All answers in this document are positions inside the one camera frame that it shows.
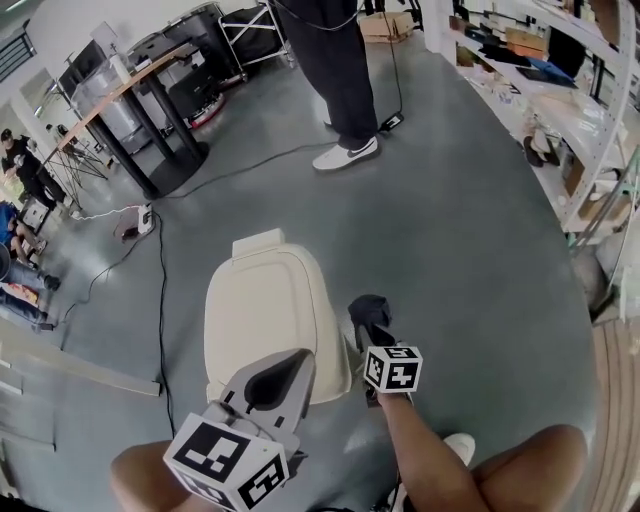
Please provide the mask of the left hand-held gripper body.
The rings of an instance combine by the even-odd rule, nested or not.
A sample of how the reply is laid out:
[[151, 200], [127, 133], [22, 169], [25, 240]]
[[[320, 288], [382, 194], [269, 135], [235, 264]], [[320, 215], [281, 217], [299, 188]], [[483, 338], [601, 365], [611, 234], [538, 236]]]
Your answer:
[[299, 448], [282, 426], [213, 401], [189, 414], [163, 461], [191, 494], [223, 510], [257, 510], [292, 477]]

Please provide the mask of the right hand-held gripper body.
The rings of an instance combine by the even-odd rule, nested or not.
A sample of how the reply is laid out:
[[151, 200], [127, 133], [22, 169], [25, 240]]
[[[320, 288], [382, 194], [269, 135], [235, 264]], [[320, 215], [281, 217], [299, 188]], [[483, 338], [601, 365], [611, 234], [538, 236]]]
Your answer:
[[411, 394], [417, 391], [423, 357], [415, 346], [370, 346], [366, 351], [363, 377], [365, 396]]

